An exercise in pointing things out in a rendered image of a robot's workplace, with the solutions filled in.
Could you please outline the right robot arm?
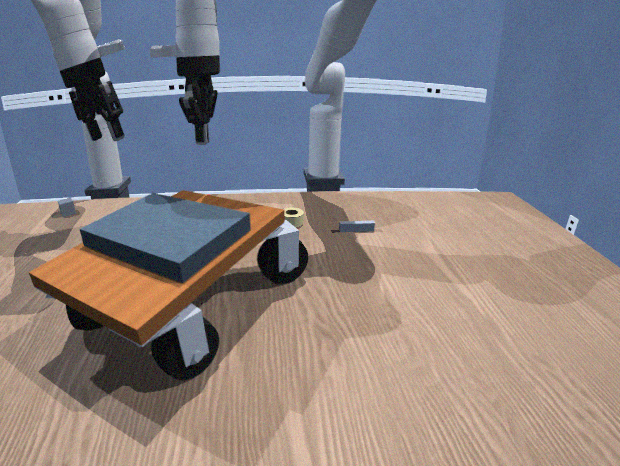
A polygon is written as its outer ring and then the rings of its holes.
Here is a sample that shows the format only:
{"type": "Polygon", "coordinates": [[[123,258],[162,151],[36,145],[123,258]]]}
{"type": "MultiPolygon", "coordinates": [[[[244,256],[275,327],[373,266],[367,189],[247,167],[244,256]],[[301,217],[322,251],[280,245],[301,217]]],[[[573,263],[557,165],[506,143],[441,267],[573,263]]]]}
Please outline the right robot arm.
{"type": "MultiPolygon", "coordinates": [[[[102,24],[101,0],[31,1],[43,21],[59,71],[125,49],[120,39],[96,45],[102,24]]],[[[92,182],[95,188],[112,187],[123,181],[117,141],[102,115],[95,113],[95,117],[102,133],[96,141],[82,122],[92,182]]]]}

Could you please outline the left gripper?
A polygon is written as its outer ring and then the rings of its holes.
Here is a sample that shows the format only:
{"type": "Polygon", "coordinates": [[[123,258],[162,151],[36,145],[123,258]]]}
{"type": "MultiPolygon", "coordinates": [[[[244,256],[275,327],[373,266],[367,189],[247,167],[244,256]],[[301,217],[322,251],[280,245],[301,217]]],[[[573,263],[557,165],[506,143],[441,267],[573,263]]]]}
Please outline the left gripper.
{"type": "Polygon", "coordinates": [[[209,143],[208,123],[213,118],[218,95],[217,90],[213,93],[213,85],[210,85],[211,75],[219,74],[220,57],[177,57],[176,61],[178,76],[186,78],[185,97],[179,98],[179,104],[188,123],[194,124],[196,144],[206,145],[209,143]]]}

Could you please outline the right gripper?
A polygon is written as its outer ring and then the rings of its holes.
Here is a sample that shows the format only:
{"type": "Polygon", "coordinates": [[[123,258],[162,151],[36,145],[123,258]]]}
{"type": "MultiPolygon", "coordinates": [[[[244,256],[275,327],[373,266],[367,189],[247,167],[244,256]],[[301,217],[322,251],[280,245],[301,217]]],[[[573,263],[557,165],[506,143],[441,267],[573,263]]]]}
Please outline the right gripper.
{"type": "Polygon", "coordinates": [[[106,120],[113,141],[119,141],[125,137],[118,118],[123,113],[123,108],[112,82],[101,83],[100,78],[105,73],[101,57],[60,71],[67,88],[76,86],[76,91],[70,91],[69,95],[77,119],[86,123],[91,140],[96,141],[102,138],[97,120],[94,120],[96,112],[106,120]]]}

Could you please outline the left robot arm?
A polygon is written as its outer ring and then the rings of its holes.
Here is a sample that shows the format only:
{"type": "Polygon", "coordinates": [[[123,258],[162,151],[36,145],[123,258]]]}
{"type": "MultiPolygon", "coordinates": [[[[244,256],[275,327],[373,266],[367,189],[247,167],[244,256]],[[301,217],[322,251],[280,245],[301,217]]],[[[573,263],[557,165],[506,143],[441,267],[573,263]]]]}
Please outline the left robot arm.
{"type": "MultiPolygon", "coordinates": [[[[376,1],[342,0],[324,17],[305,75],[310,93],[331,94],[310,109],[308,173],[312,176],[339,174],[345,69],[335,61],[355,47],[376,1]]],[[[216,0],[176,0],[176,27],[176,45],[152,46],[150,58],[219,55],[216,0]]]]}

